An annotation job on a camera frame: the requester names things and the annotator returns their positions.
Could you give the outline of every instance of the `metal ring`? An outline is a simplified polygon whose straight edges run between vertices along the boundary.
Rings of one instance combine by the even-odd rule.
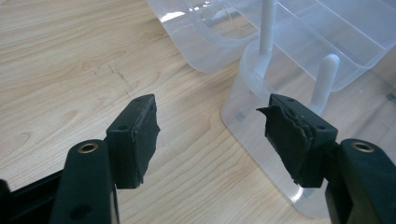
[[[354,143],[352,143],[352,146],[361,152],[367,152],[367,153],[374,152],[373,147],[371,147],[363,142],[354,142]]]
[[[96,143],[86,143],[78,148],[78,153],[91,153],[97,148],[99,148],[99,146]]]

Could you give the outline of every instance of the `light wood surface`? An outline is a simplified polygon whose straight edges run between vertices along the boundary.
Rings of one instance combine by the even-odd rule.
[[[74,144],[154,93],[162,129],[121,223],[329,223],[294,209],[228,131],[238,63],[192,69],[143,0],[0,0],[0,178],[59,171]]]

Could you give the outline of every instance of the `transparent plastic box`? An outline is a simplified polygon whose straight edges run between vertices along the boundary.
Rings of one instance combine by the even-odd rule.
[[[215,71],[241,58],[240,73],[221,109],[224,123],[294,206],[326,217],[324,188],[302,189],[290,179],[264,138],[272,92],[309,105],[320,63],[336,55],[332,94],[321,115],[338,141],[360,138],[396,162],[396,84],[369,71],[396,44],[393,0],[278,0],[274,52],[265,76],[255,73],[262,0],[148,0],[187,62]]]

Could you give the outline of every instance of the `white rod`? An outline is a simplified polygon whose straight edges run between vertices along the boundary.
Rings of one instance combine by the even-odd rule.
[[[327,55],[320,63],[317,81],[309,105],[309,109],[317,115],[321,115],[327,104],[339,63],[340,59],[335,54]]]
[[[272,56],[276,20],[276,0],[262,0],[259,58],[254,68],[264,78]]]

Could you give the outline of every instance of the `wood grain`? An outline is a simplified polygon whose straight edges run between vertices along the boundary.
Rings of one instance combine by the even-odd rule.
[[[154,93],[158,149],[145,184],[119,190],[121,223],[329,223],[296,211],[221,121],[237,73],[189,67],[143,0],[2,0],[0,177],[18,189],[61,170]]]

